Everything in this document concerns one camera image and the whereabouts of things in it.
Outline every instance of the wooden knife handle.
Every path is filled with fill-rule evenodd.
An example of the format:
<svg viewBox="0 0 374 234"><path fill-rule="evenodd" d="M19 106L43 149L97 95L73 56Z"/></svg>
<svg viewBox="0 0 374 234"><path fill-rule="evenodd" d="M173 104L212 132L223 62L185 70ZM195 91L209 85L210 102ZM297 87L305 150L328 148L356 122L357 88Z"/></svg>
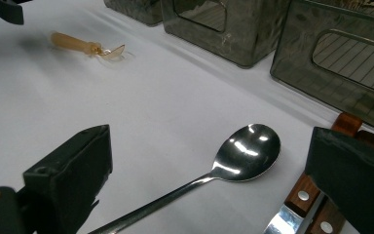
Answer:
<svg viewBox="0 0 374 234"><path fill-rule="evenodd" d="M356 133L355 138L374 148L374 134L361 130ZM339 212L338 208L330 199L325 197L320 203L306 233L340 233L344 224L345 218Z"/></svg>
<svg viewBox="0 0 374 234"><path fill-rule="evenodd" d="M341 113L331 129L354 137L361 125L361 119L348 113ZM302 173L284 203L298 215L306 217L319 194L320 190L312 180Z"/></svg>

